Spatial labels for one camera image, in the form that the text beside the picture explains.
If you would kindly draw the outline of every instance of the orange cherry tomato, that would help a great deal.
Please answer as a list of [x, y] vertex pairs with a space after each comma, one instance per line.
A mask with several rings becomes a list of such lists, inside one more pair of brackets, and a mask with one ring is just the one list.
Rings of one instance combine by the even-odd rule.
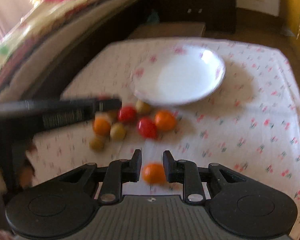
[[157, 128], [149, 117], [143, 117], [138, 122], [138, 132], [143, 138], [156, 139]]
[[122, 123], [133, 122], [137, 117], [137, 111], [133, 106], [124, 106], [118, 112], [118, 121]]
[[93, 131], [96, 135], [109, 136], [111, 130], [110, 123], [102, 117], [96, 117], [93, 122]]
[[154, 123], [160, 131], [171, 131], [175, 128], [177, 121], [168, 110], [160, 110], [154, 117]]
[[165, 184], [166, 174], [164, 173], [164, 168], [161, 163], [149, 163], [142, 170], [143, 180], [150, 184]]

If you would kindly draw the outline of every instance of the ribbed surface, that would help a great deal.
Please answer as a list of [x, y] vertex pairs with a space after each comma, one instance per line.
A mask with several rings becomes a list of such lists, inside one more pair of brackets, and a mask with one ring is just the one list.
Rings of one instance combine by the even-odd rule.
[[[175, 196], [126, 196], [99, 209], [91, 223], [63, 240], [242, 240], [216, 225], [203, 207]], [[289, 240], [281, 236], [273, 240]]]

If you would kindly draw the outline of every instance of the dark wooden furniture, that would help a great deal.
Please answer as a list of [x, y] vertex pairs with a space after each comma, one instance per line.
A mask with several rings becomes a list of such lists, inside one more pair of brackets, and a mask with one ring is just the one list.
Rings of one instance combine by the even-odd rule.
[[173, 22], [143, 24], [131, 33], [128, 39], [148, 39], [157, 37], [203, 37], [205, 23]]
[[207, 30], [235, 31], [235, 0], [152, 0], [152, 5], [163, 22], [205, 22]]

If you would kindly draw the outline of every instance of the screw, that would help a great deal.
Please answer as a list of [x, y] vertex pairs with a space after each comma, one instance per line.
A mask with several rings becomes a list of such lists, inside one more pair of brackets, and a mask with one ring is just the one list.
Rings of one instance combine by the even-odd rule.
[[114, 194], [103, 194], [100, 199], [103, 201], [103, 202], [111, 202], [111, 201], [114, 201], [115, 200], [115, 195]]
[[188, 200], [191, 202], [200, 202], [203, 200], [203, 196], [200, 194], [190, 194]]
[[154, 201], [156, 201], [156, 199], [154, 197], [151, 197], [151, 198], [148, 198], [147, 201], [154, 202]]

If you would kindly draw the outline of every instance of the table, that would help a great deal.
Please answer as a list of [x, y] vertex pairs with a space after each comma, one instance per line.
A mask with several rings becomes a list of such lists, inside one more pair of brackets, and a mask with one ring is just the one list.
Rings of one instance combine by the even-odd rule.
[[[142, 139], [130, 127], [123, 142], [108, 142], [103, 153], [89, 149], [91, 122], [38, 134], [38, 153], [30, 156], [34, 183], [42, 183], [87, 162], [107, 166], [142, 149], [143, 165], [162, 161], [170, 150], [176, 160], [207, 167], [217, 162], [288, 194], [298, 206], [290, 233], [300, 236], [300, 93], [288, 60], [277, 49], [203, 38], [159, 38], [112, 43], [83, 69], [63, 98], [119, 94], [135, 103], [130, 72], [141, 62], [180, 44], [209, 47], [226, 63], [226, 77], [210, 97], [174, 107], [177, 129], [158, 141]], [[141, 179], [123, 185], [124, 194], [180, 194], [178, 184], [150, 187]]]

